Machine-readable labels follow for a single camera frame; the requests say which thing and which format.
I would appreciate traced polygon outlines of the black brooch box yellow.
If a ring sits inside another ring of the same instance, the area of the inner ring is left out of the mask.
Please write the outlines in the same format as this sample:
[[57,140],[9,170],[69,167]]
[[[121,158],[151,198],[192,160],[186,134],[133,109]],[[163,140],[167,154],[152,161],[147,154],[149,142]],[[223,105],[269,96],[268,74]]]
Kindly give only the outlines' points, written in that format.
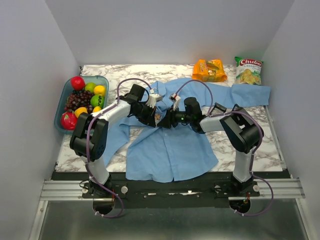
[[217,114],[224,114],[226,111],[227,111],[226,107],[224,107],[223,105],[216,102],[214,104],[214,107],[213,107],[211,113],[214,115],[217,115]]

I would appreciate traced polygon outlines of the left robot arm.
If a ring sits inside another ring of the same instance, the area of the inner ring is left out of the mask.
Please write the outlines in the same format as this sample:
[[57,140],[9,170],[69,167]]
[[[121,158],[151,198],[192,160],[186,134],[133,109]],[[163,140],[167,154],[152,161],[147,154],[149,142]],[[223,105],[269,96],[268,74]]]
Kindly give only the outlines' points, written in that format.
[[102,155],[106,149],[109,128],[123,118],[136,117],[139,122],[155,127],[156,103],[162,96],[153,88],[133,84],[125,95],[117,95],[108,107],[96,113],[81,113],[70,138],[69,147],[82,157],[89,174],[90,188],[101,198],[112,193],[110,174]]

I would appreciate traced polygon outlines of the light blue button shirt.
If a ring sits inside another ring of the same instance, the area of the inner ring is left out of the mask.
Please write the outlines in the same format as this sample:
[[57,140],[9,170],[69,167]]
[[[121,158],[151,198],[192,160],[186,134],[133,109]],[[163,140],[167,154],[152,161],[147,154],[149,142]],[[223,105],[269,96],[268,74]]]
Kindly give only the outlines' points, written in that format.
[[[201,107],[216,102],[231,109],[235,104],[241,107],[265,106],[269,103],[269,86],[233,84],[222,86],[190,82],[179,78],[168,82],[151,84],[163,100],[156,104],[156,113],[163,117],[171,107],[169,97],[177,93],[182,100],[195,97]],[[128,180],[153,180],[160,183],[183,181],[198,177],[211,170],[217,163],[211,144],[204,134],[196,133],[189,125],[179,124],[167,129],[149,127],[135,116],[125,117],[113,124],[107,134],[106,148],[102,155],[108,165],[114,154],[130,140],[130,128],[143,130],[128,147],[126,153],[126,178]]]

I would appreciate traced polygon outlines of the red orange leaf brooch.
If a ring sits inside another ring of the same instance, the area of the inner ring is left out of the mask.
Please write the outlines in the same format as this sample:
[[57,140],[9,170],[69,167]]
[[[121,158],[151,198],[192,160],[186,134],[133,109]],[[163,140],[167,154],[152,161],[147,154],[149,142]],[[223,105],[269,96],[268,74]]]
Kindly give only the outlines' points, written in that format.
[[155,118],[156,121],[158,121],[158,120],[161,119],[161,115],[158,114],[158,113],[156,113],[156,114],[154,115],[154,118]]

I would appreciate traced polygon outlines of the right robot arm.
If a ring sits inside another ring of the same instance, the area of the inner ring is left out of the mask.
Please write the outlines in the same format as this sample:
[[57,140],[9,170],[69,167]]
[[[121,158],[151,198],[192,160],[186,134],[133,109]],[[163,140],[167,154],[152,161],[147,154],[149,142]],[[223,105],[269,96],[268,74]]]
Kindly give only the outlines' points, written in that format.
[[255,182],[252,174],[254,155],[262,143],[262,127],[239,105],[232,111],[216,103],[221,113],[213,116],[202,114],[200,104],[195,97],[184,100],[184,111],[173,106],[157,123],[158,127],[171,129],[178,124],[190,125],[198,134],[223,131],[235,149],[235,167],[230,180],[226,182],[227,191],[233,196],[241,196],[253,191]]

